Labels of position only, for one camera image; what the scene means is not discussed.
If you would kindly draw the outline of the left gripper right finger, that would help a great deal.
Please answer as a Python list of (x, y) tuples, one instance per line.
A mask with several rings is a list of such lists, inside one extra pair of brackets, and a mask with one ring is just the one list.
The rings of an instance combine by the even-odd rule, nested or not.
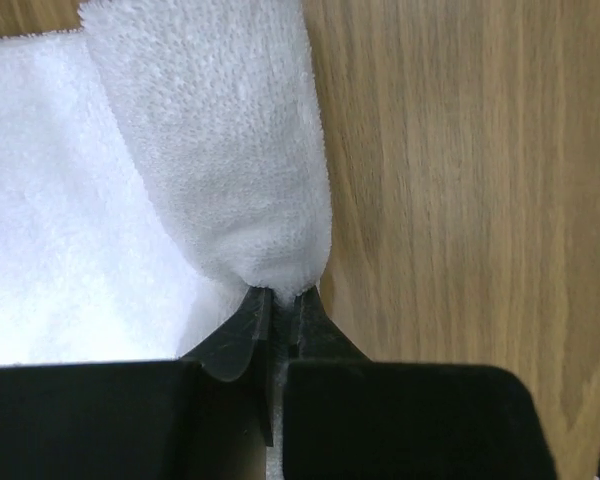
[(366, 357), (316, 290), (295, 301), (283, 393), (287, 479), (553, 479), (520, 379), (489, 365)]

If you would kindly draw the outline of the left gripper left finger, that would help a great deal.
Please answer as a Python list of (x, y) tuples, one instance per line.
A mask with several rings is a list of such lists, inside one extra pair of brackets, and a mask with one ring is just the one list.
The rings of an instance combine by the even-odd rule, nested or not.
[(272, 294), (170, 361), (0, 368), (0, 479), (261, 479)]

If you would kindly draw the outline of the white towel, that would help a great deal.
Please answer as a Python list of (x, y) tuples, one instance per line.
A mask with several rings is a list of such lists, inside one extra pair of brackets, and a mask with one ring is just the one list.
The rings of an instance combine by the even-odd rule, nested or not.
[(79, 14), (0, 39), (0, 366), (176, 357), (331, 249), (300, 2)]

